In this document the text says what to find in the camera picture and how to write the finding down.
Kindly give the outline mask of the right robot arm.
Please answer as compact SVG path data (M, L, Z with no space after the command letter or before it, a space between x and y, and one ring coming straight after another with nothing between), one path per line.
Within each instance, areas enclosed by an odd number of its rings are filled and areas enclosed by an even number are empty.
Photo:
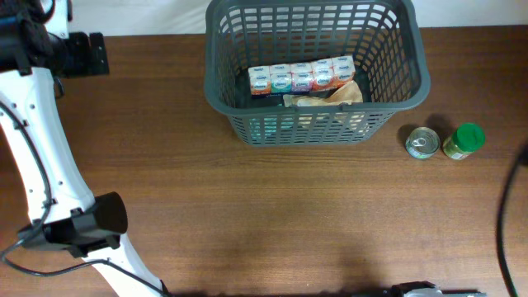
M392 297L488 297L477 290L443 290L429 281L414 281L393 285L389 290Z

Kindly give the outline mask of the grey plastic shopping basket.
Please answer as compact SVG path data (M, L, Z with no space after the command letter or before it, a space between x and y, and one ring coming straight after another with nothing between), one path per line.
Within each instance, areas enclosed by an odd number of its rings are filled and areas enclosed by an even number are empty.
M431 80L409 0L214 0L205 96L253 146L354 144Z

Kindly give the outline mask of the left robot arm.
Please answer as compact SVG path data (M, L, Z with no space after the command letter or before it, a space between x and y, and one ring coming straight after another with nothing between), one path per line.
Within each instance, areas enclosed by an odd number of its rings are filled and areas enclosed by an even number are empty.
M95 196L78 170L56 101L65 78L107 74L103 35L70 32L69 1L1 4L1 126L26 191L29 224L16 245L65 251L120 296L168 291L131 244L121 197Z

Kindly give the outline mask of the silver pull-tab tin can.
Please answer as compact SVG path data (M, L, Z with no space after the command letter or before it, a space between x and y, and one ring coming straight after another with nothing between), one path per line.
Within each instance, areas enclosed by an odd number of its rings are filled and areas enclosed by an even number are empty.
M438 134L427 127L418 127L412 131L405 142L405 149L417 159L433 156L440 147Z

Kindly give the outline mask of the multipack of tissue packets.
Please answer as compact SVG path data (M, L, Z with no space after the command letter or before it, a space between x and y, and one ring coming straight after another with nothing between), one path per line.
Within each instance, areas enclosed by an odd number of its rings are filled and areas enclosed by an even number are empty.
M252 96L321 92L342 87L356 74L352 55L248 69Z

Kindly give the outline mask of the green-lidded glass jar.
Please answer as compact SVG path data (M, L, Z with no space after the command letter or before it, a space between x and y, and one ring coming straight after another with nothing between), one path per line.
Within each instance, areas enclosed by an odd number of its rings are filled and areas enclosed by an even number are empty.
M485 144L483 129L475 123L464 123L443 143L444 154L454 160L463 160L479 151Z

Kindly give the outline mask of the brown paper bag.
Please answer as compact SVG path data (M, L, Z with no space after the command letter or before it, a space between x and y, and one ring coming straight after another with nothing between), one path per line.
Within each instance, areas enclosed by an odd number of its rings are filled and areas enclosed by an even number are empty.
M363 96L358 84L350 81L335 90L329 97L286 94L283 96L283 102L285 107L341 106L362 103Z

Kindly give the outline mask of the teal snack packet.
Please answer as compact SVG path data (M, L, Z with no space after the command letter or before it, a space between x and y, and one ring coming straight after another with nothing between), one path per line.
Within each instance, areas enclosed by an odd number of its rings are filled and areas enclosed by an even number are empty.
M273 144L280 128L276 117L251 118L249 129L253 144Z

